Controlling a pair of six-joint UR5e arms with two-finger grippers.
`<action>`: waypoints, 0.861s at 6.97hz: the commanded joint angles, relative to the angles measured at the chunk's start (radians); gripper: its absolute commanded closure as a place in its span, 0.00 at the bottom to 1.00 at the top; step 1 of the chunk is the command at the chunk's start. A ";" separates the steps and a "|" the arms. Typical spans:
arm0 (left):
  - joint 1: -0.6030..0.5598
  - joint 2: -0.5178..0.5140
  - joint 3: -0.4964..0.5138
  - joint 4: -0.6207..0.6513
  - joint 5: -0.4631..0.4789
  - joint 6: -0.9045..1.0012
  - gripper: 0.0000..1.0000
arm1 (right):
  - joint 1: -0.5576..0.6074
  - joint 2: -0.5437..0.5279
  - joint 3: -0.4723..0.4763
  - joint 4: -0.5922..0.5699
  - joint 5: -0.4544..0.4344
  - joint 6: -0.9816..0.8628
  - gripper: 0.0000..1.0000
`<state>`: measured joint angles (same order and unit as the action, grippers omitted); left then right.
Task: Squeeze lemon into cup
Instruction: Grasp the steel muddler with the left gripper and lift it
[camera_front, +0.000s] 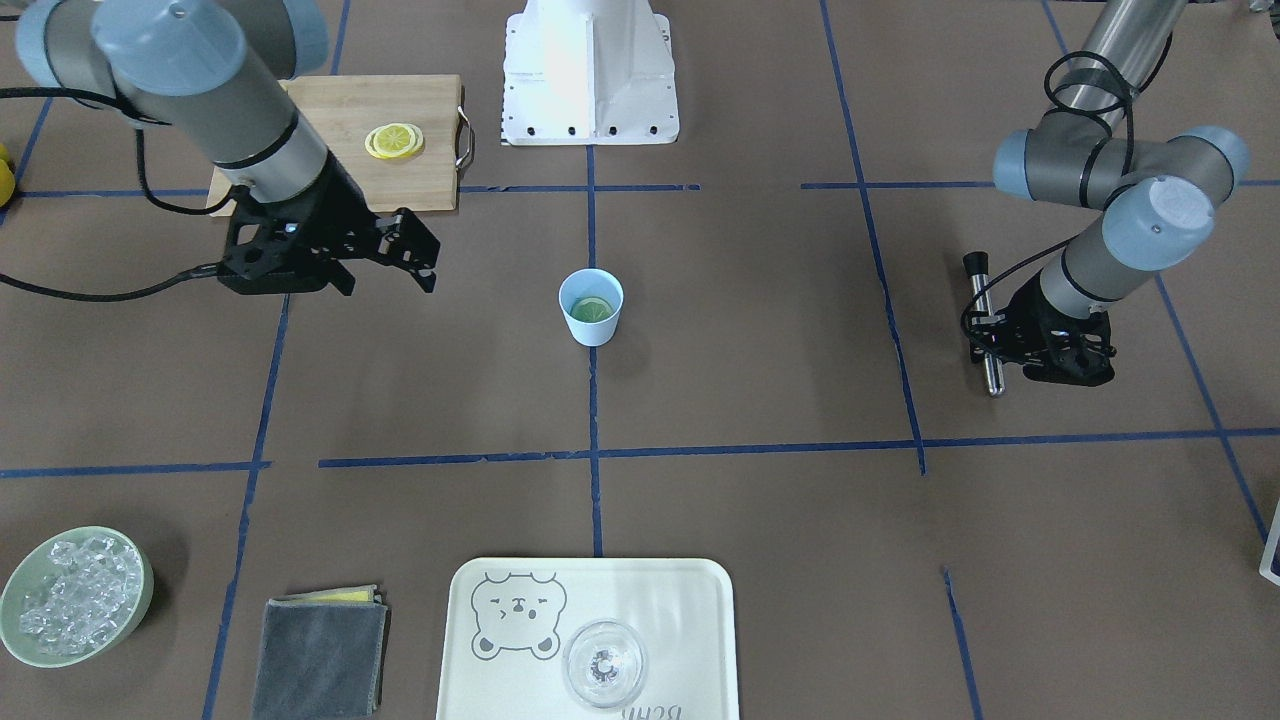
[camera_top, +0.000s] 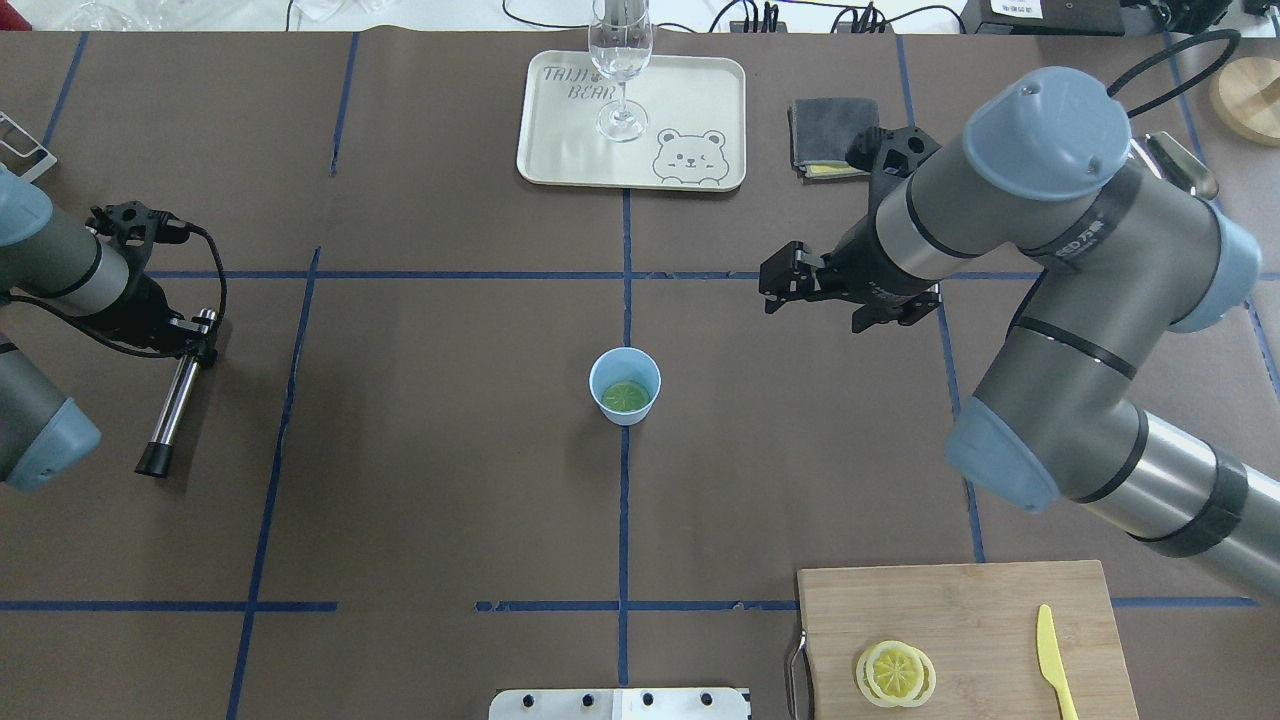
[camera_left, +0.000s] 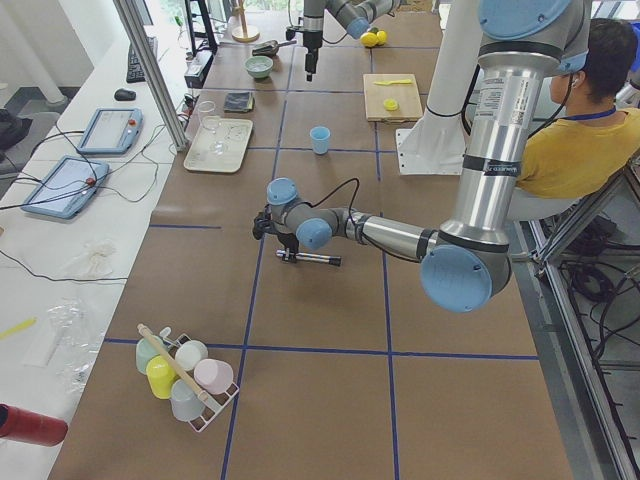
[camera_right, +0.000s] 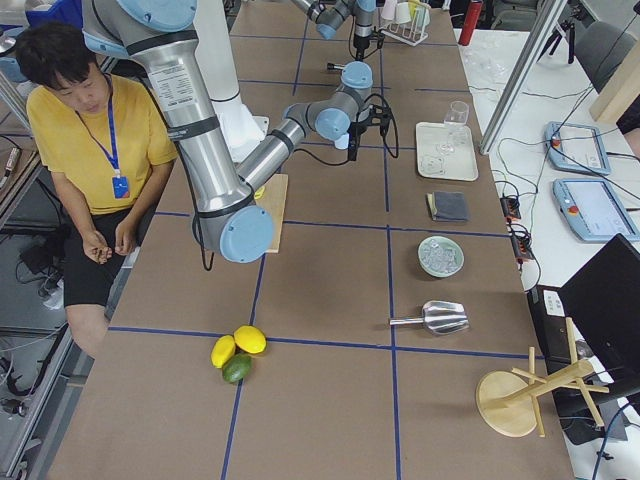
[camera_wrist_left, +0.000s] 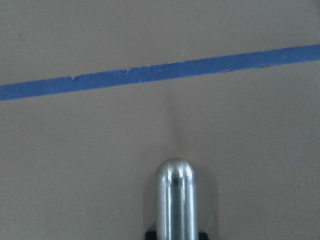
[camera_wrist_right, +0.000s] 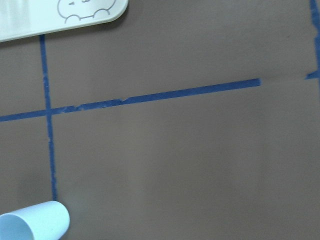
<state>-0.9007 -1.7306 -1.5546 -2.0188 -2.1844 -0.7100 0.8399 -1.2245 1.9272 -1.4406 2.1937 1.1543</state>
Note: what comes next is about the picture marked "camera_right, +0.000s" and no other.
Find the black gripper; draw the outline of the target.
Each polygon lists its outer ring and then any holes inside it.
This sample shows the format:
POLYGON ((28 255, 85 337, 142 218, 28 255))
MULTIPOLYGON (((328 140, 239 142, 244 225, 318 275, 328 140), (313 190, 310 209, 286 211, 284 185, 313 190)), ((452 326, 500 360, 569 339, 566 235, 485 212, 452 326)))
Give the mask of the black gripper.
POLYGON ((347 148, 347 160, 356 161, 360 147, 360 137, 369 127, 369 112, 360 113, 349 127, 349 143, 347 148))
POLYGON ((363 61, 365 59, 366 51, 371 43, 371 33, 371 20, 362 18, 354 19, 353 46, 355 47, 356 61, 363 61))

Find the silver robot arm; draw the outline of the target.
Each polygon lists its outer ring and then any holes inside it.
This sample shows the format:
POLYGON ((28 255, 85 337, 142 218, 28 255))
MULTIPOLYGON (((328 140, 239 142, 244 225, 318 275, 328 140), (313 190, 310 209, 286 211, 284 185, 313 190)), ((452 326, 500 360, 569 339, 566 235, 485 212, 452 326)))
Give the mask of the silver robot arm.
POLYGON ((326 40, 332 39, 339 28, 348 19, 352 19, 354 59, 365 59, 366 51, 376 37, 373 20, 377 4, 374 0, 339 0, 329 7, 322 1, 293 0, 292 3, 305 13, 316 25, 317 32, 326 40))
POLYGON ((247 263, 270 247, 274 224, 254 200, 310 133, 345 147, 368 116, 370 67, 346 64, 333 95, 295 104, 264 132, 242 102, 219 1, 86 1, 87 47, 140 64, 177 144, 194 195, 202 248, 247 263))

